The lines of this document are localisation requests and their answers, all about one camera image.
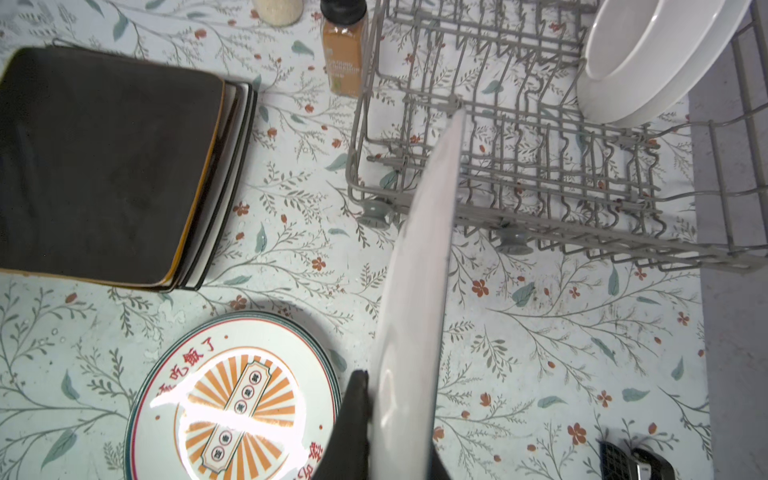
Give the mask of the black square plate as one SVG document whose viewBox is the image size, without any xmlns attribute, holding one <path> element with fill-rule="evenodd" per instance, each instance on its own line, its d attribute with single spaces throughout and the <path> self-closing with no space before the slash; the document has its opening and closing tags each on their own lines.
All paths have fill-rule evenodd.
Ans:
<svg viewBox="0 0 768 480">
<path fill-rule="evenodd" d="M 1 267 L 111 285 L 173 277 L 222 117 L 219 76 L 26 47 L 1 80 Z"/>
<path fill-rule="evenodd" d="M 196 203 L 195 215 L 190 225 L 187 238 L 184 243 L 179 265 L 171 280 L 162 289 L 170 291 L 184 283 L 188 271 L 195 265 L 198 252 L 206 236 L 206 231 L 213 216 L 213 204 L 221 190 L 219 173 L 222 151 L 225 149 L 233 125 L 235 116 L 242 104 L 243 94 L 240 87 L 233 81 L 225 82 L 224 103 L 219 124 L 213 144 L 213 151 L 208 169 L 204 177 L 204 183 L 200 197 Z"/>
</svg>

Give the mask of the white square plate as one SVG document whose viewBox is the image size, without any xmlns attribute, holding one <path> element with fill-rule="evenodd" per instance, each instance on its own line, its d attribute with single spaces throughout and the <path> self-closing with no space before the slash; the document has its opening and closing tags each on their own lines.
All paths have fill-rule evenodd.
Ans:
<svg viewBox="0 0 768 480">
<path fill-rule="evenodd" d="M 233 130 L 225 149 L 222 151 L 219 178 L 221 190 L 213 204 L 213 216 L 206 231 L 206 236 L 198 252 L 195 265 L 188 271 L 180 288 L 198 290 L 204 283 L 213 263 L 216 250 L 221 241 L 230 214 L 233 212 L 234 197 L 241 177 L 243 164 L 247 156 L 249 135 L 253 127 L 254 109 L 257 93 L 245 83 L 237 84 L 242 97 L 242 104 L 235 116 Z"/>
<path fill-rule="evenodd" d="M 226 219 L 226 204 L 231 197 L 231 184 L 242 143 L 241 132 L 251 99 L 251 88 L 246 83 L 226 83 L 224 129 L 217 137 L 212 169 L 201 197 L 200 212 L 196 217 L 193 236 L 176 283 L 178 288 L 199 288 L 213 260 Z"/>
</svg>

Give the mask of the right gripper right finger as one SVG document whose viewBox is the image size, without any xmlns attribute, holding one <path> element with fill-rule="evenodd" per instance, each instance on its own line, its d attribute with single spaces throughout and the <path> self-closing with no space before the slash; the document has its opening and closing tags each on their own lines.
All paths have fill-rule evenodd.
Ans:
<svg viewBox="0 0 768 480">
<path fill-rule="evenodd" d="M 435 446 L 431 447 L 430 470 L 428 474 L 428 479 L 429 480 L 451 480 L 451 477 L 447 472 L 443 462 L 441 461 Z"/>
</svg>

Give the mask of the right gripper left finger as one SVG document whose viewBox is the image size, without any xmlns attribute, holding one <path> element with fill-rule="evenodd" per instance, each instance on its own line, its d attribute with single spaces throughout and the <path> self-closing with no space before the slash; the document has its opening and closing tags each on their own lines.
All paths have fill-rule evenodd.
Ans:
<svg viewBox="0 0 768 480">
<path fill-rule="evenodd" d="M 312 475 L 313 480 L 368 478 L 368 426 L 372 416 L 369 374 L 352 372 L 328 445 Z"/>
</svg>

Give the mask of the white round plate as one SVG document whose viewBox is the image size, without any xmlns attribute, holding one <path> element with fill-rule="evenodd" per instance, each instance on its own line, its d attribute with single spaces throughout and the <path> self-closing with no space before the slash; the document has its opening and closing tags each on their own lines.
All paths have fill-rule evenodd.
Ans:
<svg viewBox="0 0 768 480">
<path fill-rule="evenodd" d="M 311 479 L 341 405 L 301 325 L 229 313 L 181 337 L 145 378 L 123 454 L 128 479 Z"/>
<path fill-rule="evenodd" d="M 603 1 L 582 51 L 583 116 L 631 128 L 672 107 L 723 52 L 748 1 Z"/>
<path fill-rule="evenodd" d="M 456 111 L 432 149 L 387 269 L 368 387 L 373 479 L 430 470 L 465 120 Z"/>
</svg>

